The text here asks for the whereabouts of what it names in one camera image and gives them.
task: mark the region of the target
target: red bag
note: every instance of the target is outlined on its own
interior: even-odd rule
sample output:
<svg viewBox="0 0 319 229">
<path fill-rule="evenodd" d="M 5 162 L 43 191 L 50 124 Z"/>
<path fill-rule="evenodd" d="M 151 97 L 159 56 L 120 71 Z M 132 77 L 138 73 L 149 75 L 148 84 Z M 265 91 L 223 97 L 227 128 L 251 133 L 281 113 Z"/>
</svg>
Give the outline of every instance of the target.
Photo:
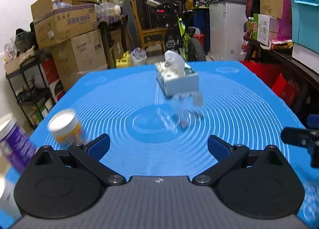
<svg viewBox="0 0 319 229">
<path fill-rule="evenodd" d="M 281 66 L 278 64 L 264 64 L 253 61 L 240 61 L 251 72 L 255 73 L 268 87 L 272 87 L 281 73 Z"/>
<path fill-rule="evenodd" d="M 272 87 L 272 91 L 282 98 L 287 106 L 291 106 L 292 102 L 298 95 L 298 89 L 294 85 L 289 84 L 282 74 L 279 75 L 276 83 Z"/>
</svg>

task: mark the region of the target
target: yellow container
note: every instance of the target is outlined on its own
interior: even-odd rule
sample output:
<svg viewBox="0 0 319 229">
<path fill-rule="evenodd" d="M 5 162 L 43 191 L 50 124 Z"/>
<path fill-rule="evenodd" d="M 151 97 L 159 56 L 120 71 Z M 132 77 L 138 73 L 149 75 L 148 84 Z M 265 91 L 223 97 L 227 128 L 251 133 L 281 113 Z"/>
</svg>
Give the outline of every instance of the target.
<svg viewBox="0 0 319 229">
<path fill-rule="evenodd" d="M 116 67 L 122 68 L 122 67 L 130 67 L 131 65 L 131 57 L 130 52 L 127 51 L 123 54 L 123 58 L 116 59 Z"/>
<path fill-rule="evenodd" d="M 87 144 L 82 125 L 71 109 L 65 109 L 54 115 L 49 121 L 47 128 L 60 144 L 71 145 L 76 142 Z"/>
</svg>

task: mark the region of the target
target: teal storage box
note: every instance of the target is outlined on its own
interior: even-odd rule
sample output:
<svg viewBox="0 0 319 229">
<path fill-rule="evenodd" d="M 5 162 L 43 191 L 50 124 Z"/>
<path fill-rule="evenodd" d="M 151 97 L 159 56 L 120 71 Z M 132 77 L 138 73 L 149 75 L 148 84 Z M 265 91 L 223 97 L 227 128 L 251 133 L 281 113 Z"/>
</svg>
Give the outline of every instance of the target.
<svg viewBox="0 0 319 229">
<path fill-rule="evenodd" d="M 292 41 L 319 54 L 319 0 L 291 0 Z"/>
</svg>

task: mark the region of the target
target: blue mat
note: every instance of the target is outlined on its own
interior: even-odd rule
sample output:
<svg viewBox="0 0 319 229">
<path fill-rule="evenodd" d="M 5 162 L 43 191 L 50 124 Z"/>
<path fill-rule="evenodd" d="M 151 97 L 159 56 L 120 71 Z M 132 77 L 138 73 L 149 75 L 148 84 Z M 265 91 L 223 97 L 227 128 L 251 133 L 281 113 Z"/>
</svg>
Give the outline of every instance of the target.
<svg viewBox="0 0 319 229">
<path fill-rule="evenodd" d="M 57 112 L 72 108 L 90 140 L 102 133 L 110 135 L 111 147 L 101 162 L 127 180 L 134 175 L 186 175 L 192 179 L 217 163 L 207 149 L 211 134 L 250 149 L 274 144 L 301 181 L 310 185 L 309 193 L 314 193 L 319 171 L 310 167 L 307 151 L 280 140 L 283 127 L 303 128 L 286 104 L 239 62 L 190 65 L 200 76 L 204 117 L 193 116 L 185 131 L 168 130 L 159 118 L 158 110 L 169 116 L 174 111 L 156 81 L 152 65 L 87 74 L 50 111 L 31 140 L 37 146 L 50 144 L 62 149 L 47 131 L 47 123 Z M 11 169 L 7 177 L 16 181 L 19 176 Z M 319 225 L 318 212 L 312 212 L 316 197 L 306 198 L 298 216 L 315 228 Z M 6 217 L 0 225 L 7 227 L 10 223 Z"/>
</svg>

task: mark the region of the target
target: tissue box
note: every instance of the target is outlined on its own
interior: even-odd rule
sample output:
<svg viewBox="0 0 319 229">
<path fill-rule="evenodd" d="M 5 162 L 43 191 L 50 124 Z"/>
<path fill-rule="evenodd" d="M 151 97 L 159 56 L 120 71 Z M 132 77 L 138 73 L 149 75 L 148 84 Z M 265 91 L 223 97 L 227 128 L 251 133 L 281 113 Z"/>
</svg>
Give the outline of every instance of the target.
<svg viewBox="0 0 319 229">
<path fill-rule="evenodd" d="M 199 75 L 185 63 L 185 75 L 178 76 L 165 66 L 165 62 L 156 62 L 156 76 L 166 96 L 184 92 L 199 91 Z"/>
</svg>

